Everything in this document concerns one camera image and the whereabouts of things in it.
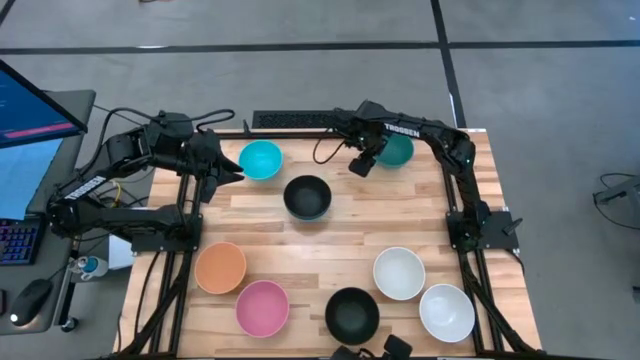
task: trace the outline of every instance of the computer mouse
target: computer mouse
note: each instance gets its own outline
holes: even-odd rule
[[[50,280],[37,279],[29,283],[11,306],[10,320],[13,325],[23,326],[30,323],[40,312],[52,288]]]

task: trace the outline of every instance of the wooden table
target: wooden table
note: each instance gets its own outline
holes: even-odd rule
[[[494,209],[504,199],[495,163],[484,130],[470,130],[477,147],[475,162],[482,198]],[[223,140],[224,153],[237,159],[247,140]],[[462,288],[456,254],[449,245],[444,214],[448,209],[440,165],[431,149],[415,142],[415,155],[401,169],[375,167],[366,179],[347,169],[357,155],[342,149],[326,165],[317,165],[311,154],[316,140],[275,140],[284,153],[284,166],[273,180],[245,180],[218,188],[210,204],[203,204],[204,229],[200,249],[219,241],[232,242],[244,251],[248,270],[241,286],[227,295],[210,295],[198,288],[193,271],[180,337],[181,357],[304,357],[329,356],[340,345],[324,322],[325,304],[338,289],[356,286],[367,290],[380,308],[380,327],[363,346],[382,354],[391,333],[413,346],[413,356],[473,355],[471,337],[457,344],[433,338],[423,328],[419,315],[420,296],[409,301],[391,300],[376,289],[372,277],[376,256],[391,246],[415,251],[424,261],[426,287],[439,283]],[[339,144],[325,140],[318,158],[323,159]],[[318,222],[292,219],[282,193],[294,177],[313,174],[331,187],[329,212]],[[157,170],[149,205],[175,203],[179,178]],[[526,284],[520,265],[505,251],[485,252],[495,302],[522,338],[539,348]],[[152,254],[138,256],[133,265],[122,310],[123,344],[130,343],[142,283]],[[176,270],[180,261],[176,261]],[[164,254],[150,278],[140,324],[156,306]],[[289,295],[291,311],[285,327],[268,339],[243,333],[235,320],[234,304],[248,283],[268,279],[281,284]],[[485,347],[491,348],[487,318],[479,306]],[[168,348],[173,309],[165,316],[161,350]]]

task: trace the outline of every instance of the teal bowl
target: teal bowl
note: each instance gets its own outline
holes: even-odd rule
[[[253,180],[267,180],[282,167],[282,151],[271,141],[258,140],[249,143],[240,153],[238,164],[244,174]]]
[[[387,139],[387,145],[378,155],[377,161],[380,165],[397,169],[408,163],[413,157],[413,141],[403,135],[392,134]]]

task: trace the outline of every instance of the desk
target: desk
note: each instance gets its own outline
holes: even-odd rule
[[[474,131],[470,135],[477,146],[475,171],[482,198],[492,208],[501,208],[505,204],[487,133]],[[363,179],[347,169],[356,150],[343,149],[328,164],[317,165],[311,158],[316,140],[274,141],[285,158],[276,178],[221,187],[211,203],[201,208],[205,220],[200,249],[219,241],[239,245],[247,258],[247,276],[233,293],[214,296],[199,289],[191,273],[178,356],[329,356],[340,344],[327,331],[325,305],[335,291],[348,286],[367,290],[380,308],[378,332],[363,345],[374,354],[382,353],[386,337],[393,333],[413,346],[413,356],[474,355],[470,337],[458,344],[446,344],[428,334],[419,319],[420,296],[406,302],[393,301],[382,295],[373,282],[376,256],[388,247],[404,246],[424,261],[426,287],[448,283],[462,288],[457,255],[450,248],[444,220],[448,204],[442,170],[431,149],[416,142],[415,155],[406,166],[398,170],[375,167]],[[237,159],[248,142],[223,140],[223,152],[230,159]],[[338,144],[339,140],[323,141],[318,158],[323,159]],[[317,222],[301,223],[284,208],[285,185],[305,174],[322,177],[333,193],[329,212]],[[175,203],[178,183],[174,173],[156,171],[149,206]],[[140,325],[156,306],[163,256],[151,274]],[[152,254],[138,256],[133,265],[122,311],[124,345],[132,340],[136,308],[151,258]],[[502,250],[486,251],[486,258],[497,306],[522,338],[539,348],[520,265]],[[176,272],[179,263],[176,261]],[[268,339],[243,334],[235,320],[234,304],[239,292],[259,279],[281,284],[291,303],[287,324]],[[485,347],[490,348],[487,318],[479,307]],[[167,349],[167,323],[172,318],[173,311],[169,309],[162,329],[161,351]]]
[[[96,97],[93,90],[50,92],[48,95],[67,109],[78,120],[87,124],[89,114]],[[40,187],[29,203],[27,212],[43,213],[46,201],[51,194],[51,186],[67,178],[75,167],[82,135],[65,138],[58,148],[49,169],[45,173]],[[36,318],[23,327],[15,327],[9,320],[9,310],[14,299],[31,281],[38,278],[48,278],[69,260],[71,252],[71,240],[62,239],[54,235],[47,228],[42,238],[38,257],[33,265],[28,266],[2,266],[0,267],[0,289],[7,291],[7,313],[0,317],[0,335],[27,334],[42,332],[49,329],[53,321],[56,305],[60,297],[64,273],[60,272],[53,279],[53,289],[42,310]]]

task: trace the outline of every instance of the black keyboard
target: black keyboard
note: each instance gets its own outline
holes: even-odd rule
[[[0,219],[0,266],[33,264],[45,227],[41,216],[22,221]]]
[[[254,111],[254,129],[326,129],[335,121],[334,111]]]

